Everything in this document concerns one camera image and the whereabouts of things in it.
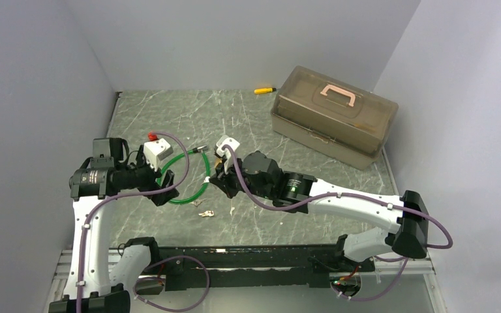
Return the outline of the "silver key bunch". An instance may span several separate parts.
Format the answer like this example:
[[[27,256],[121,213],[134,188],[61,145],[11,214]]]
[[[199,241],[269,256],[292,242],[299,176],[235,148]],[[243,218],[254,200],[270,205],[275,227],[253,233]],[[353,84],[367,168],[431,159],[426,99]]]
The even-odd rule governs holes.
[[[198,214],[199,216],[202,216],[202,217],[212,217],[214,216],[214,211],[212,210],[207,210],[207,211],[204,211],[203,213],[199,213]]]

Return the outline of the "small silver key pair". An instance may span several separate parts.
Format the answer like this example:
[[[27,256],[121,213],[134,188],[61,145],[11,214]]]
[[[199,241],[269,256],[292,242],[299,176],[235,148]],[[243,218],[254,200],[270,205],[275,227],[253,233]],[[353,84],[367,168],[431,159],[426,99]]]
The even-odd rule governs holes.
[[[193,206],[195,206],[195,207],[198,207],[203,202],[205,202],[205,199],[195,199],[194,201],[191,202],[191,204],[193,204]]]

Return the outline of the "brass padlock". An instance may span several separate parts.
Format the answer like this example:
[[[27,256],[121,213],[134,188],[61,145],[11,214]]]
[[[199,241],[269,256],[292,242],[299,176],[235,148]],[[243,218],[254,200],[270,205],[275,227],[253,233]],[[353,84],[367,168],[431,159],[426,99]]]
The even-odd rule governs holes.
[[[216,158],[215,160],[215,169],[216,170],[222,170],[224,168],[224,162],[223,159],[221,158]]]

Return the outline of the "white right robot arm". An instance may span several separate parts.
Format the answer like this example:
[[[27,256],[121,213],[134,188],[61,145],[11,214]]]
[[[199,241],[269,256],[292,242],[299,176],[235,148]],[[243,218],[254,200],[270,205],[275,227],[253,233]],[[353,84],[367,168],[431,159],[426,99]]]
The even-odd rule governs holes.
[[[342,271],[389,252],[413,259],[427,256],[429,222],[417,192],[408,190],[403,196],[358,192],[304,173],[284,171],[259,151],[236,162],[221,160],[209,182],[228,198],[248,192],[269,200],[274,211],[336,215],[372,225],[371,230],[338,238],[333,261]]]

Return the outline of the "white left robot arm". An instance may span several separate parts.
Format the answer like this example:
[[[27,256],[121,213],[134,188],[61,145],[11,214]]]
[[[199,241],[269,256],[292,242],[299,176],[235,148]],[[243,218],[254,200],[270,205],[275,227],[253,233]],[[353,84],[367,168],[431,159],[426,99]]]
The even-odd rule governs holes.
[[[109,268],[115,197],[135,189],[156,206],[177,197],[174,173],[159,168],[161,160],[171,154],[165,139],[152,136],[130,163],[123,138],[93,140],[92,156],[68,182],[76,219],[72,261],[63,296],[50,303],[49,312],[129,312],[138,276],[156,272],[162,257],[154,238],[130,239],[119,262]]]

